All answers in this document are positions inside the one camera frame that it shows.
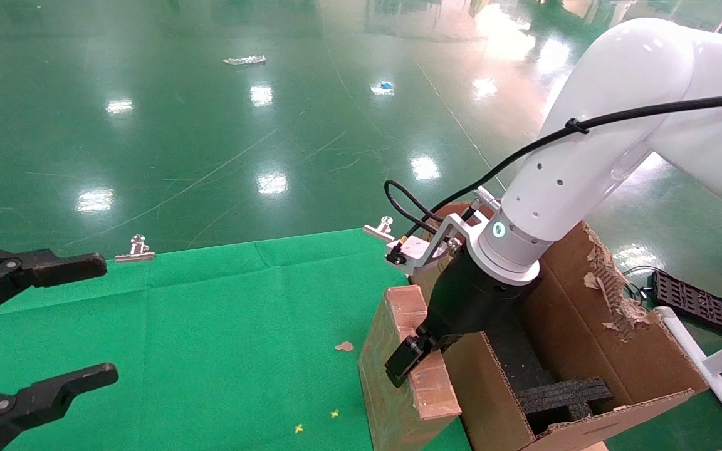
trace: paper scrap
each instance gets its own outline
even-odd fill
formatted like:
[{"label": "paper scrap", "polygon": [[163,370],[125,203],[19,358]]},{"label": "paper scrap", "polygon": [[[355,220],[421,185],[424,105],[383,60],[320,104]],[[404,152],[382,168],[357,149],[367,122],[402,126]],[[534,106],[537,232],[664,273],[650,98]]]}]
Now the paper scrap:
[{"label": "paper scrap", "polygon": [[349,341],[345,341],[343,343],[339,343],[339,345],[336,345],[334,348],[336,351],[347,351],[350,352],[353,349],[355,349],[355,346],[353,346],[353,343],[350,343]]},{"label": "paper scrap", "polygon": [[634,335],[634,329],[651,324],[652,319],[649,317],[649,312],[630,299],[626,299],[622,295],[613,295],[614,302],[610,302],[610,295],[607,294],[609,291],[605,287],[604,280],[595,274],[590,272],[584,276],[584,286],[598,289],[601,292],[614,319],[614,322],[602,323],[602,325],[607,329],[618,331],[620,341],[628,343],[628,340]]},{"label": "paper scrap", "polygon": [[233,66],[240,66],[241,64],[258,64],[266,61],[266,55],[254,54],[253,56],[247,56],[245,58],[228,58],[223,61]]}]

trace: metal bracket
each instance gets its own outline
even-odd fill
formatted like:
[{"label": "metal bracket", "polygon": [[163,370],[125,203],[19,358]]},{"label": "metal bracket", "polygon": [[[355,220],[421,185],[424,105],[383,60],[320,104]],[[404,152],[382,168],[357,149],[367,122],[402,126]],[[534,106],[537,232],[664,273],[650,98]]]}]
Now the metal bracket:
[{"label": "metal bracket", "polygon": [[[443,242],[445,235],[453,236],[452,233],[455,231],[469,241],[470,236],[477,237],[486,226],[486,223],[489,222],[489,219],[481,212],[476,212],[475,218],[479,220],[479,224],[471,226],[457,214],[447,215],[430,242],[414,235],[410,236],[400,249],[401,253],[406,257],[406,262],[403,265],[394,265],[389,262],[389,265],[410,276],[423,271],[423,269],[430,268],[452,247]],[[392,248],[397,243],[397,241],[389,242],[386,245],[387,253],[392,252]]]},{"label": "metal bracket", "polygon": [[149,246],[144,242],[144,235],[135,235],[130,240],[130,253],[115,256],[117,263],[121,262],[143,262],[144,260],[155,259],[155,253],[149,252]]}]

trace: black cable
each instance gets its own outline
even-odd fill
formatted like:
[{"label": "black cable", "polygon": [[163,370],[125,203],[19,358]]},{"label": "black cable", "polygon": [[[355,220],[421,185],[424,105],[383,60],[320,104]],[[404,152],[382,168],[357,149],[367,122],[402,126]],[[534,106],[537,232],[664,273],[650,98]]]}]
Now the black cable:
[{"label": "black cable", "polygon": [[648,271],[662,271],[662,272],[664,272],[664,269],[659,269],[659,268],[657,268],[656,266],[651,266],[651,265],[637,265],[637,266],[634,266],[633,268],[626,269],[624,272],[622,272],[622,275],[628,275],[628,274],[634,273],[634,272],[636,272],[636,271],[640,271],[640,269],[648,269]]},{"label": "black cable", "polygon": [[[633,287],[634,289],[636,289],[637,295],[639,296],[639,299],[637,299],[636,297],[634,297],[634,292],[633,292],[633,290],[631,289],[632,287]],[[639,305],[642,305],[642,304],[644,303],[644,301],[645,301],[646,299],[648,299],[648,294],[645,292],[645,290],[642,289],[642,288],[639,288],[639,287],[636,286],[636,285],[634,285],[634,283],[631,283],[631,282],[627,283],[627,284],[625,285],[625,290],[628,291],[631,299],[636,300],[636,301],[639,303]]]},{"label": "black cable", "polygon": [[[395,199],[395,197],[392,196],[392,192],[389,190],[390,185],[393,185],[396,188],[400,189],[400,191],[402,191],[409,199],[411,199],[413,201],[413,203],[415,205],[417,205],[417,207],[420,210],[423,210],[423,213],[425,213],[425,219],[419,219],[418,217],[414,216],[413,214],[410,214],[409,211],[407,211],[405,208],[403,208],[403,205],[401,205]],[[389,199],[389,203],[391,203],[392,207],[395,208],[395,210],[397,210],[397,213],[402,214],[407,220],[410,220],[411,222],[414,223],[413,231],[407,236],[410,237],[411,234],[413,234],[415,231],[417,231],[418,228],[422,228],[422,229],[425,229],[425,231],[429,231],[432,234],[436,234],[436,229],[434,229],[427,222],[425,222],[425,220],[433,218],[433,217],[437,217],[437,218],[439,218],[438,221],[442,222],[443,219],[441,217],[439,217],[438,215],[431,213],[431,211],[429,209],[427,209],[427,207],[425,205],[423,205],[421,202],[419,202],[419,200],[417,200],[416,197],[414,197],[414,195],[411,194],[411,192],[409,192],[403,185],[401,185],[398,182],[395,182],[395,180],[386,180],[386,182],[384,182],[384,192],[386,192],[386,197],[387,197],[387,199]],[[402,243],[398,243],[397,248],[399,249],[399,248],[401,248],[401,246],[402,246]]]},{"label": "black cable", "polygon": [[[519,160],[520,158],[524,157],[525,155],[528,155],[529,153],[538,150],[539,148],[544,147],[545,145],[549,145],[549,143],[552,143],[556,140],[561,140],[564,137],[569,137],[573,133],[583,133],[587,134],[590,131],[590,128],[598,127],[601,125],[608,125],[608,123],[614,123],[614,122],[620,122],[622,120],[630,120],[630,119],[639,119],[642,117],[650,117],[651,115],[661,115],[661,114],[668,114],[673,112],[681,112],[681,111],[694,111],[694,110],[702,110],[707,108],[720,108],[722,106],[722,96],[719,97],[708,97],[706,99],[697,99],[697,100],[680,100],[678,102],[670,102],[670,103],[660,103],[659,105],[651,105],[651,106],[640,106],[639,108],[631,108],[630,110],[624,110],[624,111],[618,111],[610,114],[605,115],[599,115],[599,117],[593,117],[592,119],[588,120],[582,120],[578,121],[576,119],[568,120],[565,124],[565,128],[561,128],[549,135],[546,135],[544,137],[541,137],[538,140],[533,141],[533,143],[530,143],[529,145],[525,146],[524,148],[521,148],[519,151],[516,151],[512,153],[509,157],[506,157],[502,162],[500,162],[497,166],[492,168],[489,172],[484,174],[483,177],[479,178],[478,180],[475,180],[475,182],[470,183],[469,185],[465,186],[462,189],[459,189],[456,192],[453,192],[450,196],[447,196],[442,200],[442,202],[439,202],[431,209],[431,212],[435,214],[439,209],[444,207],[445,205],[449,204],[450,202],[453,202],[454,200],[458,199],[461,196],[464,196],[464,194],[468,194],[469,192],[472,192],[474,189],[478,188],[481,185],[484,185],[484,183],[489,182],[492,180],[496,175],[499,174],[500,171],[502,171],[507,166],[511,165],[511,163],[515,162],[516,160]],[[425,220],[429,219],[429,215],[425,215],[423,217],[423,222]],[[420,225],[414,225],[412,228],[409,229],[409,231],[405,234],[406,237],[409,237],[413,235],[414,232],[417,231]],[[399,251],[400,246],[396,245],[395,248],[393,248],[392,252]]]},{"label": "black cable", "polygon": [[438,220],[438,222],[442,222],[442,220],[444,220],[443,217],[439,216],[438,214],[434,214],[432,213],[432,211],[427,209],[427,207],[422,202],[420,202],[419,199],[417,199],[416,196],[412,194],[412,192],[409,191],[409,189],[403,186],[400,182],[398,182],[397,180],[386,180],[386,182],[384,182],[384,192],[386,192],[386,197],[389,198],[389,202],[392,204],[393,207],[395,207],[398,213],[405,216],[405,209],[403,208],[403,206],[399,205],[398,201],[395,200],[395,197],[392,196],[392,191],[389,189],[390,186],[394,186],[395,188],[403,192],[403,194],[405,194],[406,197],[408,197],[409,200],[413,202],[414,205],[416,205],[416,208],[422,211],[422,213],[424,213],[426,216],[430,217],[430,219]]}]

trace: metal binder clip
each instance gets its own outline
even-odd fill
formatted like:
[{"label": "metal binder clip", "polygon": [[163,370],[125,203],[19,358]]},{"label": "metal binder clip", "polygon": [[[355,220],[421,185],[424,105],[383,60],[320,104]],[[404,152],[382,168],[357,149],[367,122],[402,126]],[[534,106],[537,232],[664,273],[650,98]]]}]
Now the metal binder clip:
[{"label": "metal binder clip", "polygon": [[155,257],[154,252],[149,252],[149,246],[144,243],[146,237],[144,235],[135,235],[130,242],[130,253],[115,256],[117,262],[141,262],[143,260],[152,260]]},{"label": "metal binder clip", "polygon": [[384,242],[393,242],[395,239],[389,234],[392,231],[392,223],[394,220],[391,216],[384,216],[380,218],[380,225],[378,228],[374,228],[371,225],[364,226],[364,232],[367,235],[376,237],[376,239]]}]

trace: green cloth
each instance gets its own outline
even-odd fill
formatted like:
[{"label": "green cloth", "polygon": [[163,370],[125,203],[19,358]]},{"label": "green cloth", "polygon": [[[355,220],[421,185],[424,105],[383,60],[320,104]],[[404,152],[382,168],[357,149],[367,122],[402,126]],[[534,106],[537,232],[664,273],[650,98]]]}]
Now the green cloth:
[{"label": "green cloth", "polygon": [[[29,289],[0,306],[0,392],[101,362],[120,379],[8,451],[372,449],[358,351],[384,289],[406,283],[382,256],[339,231]],[[355,351],[333,349],[345,340]],[[469,449],[461,423],[426,449]]]}]

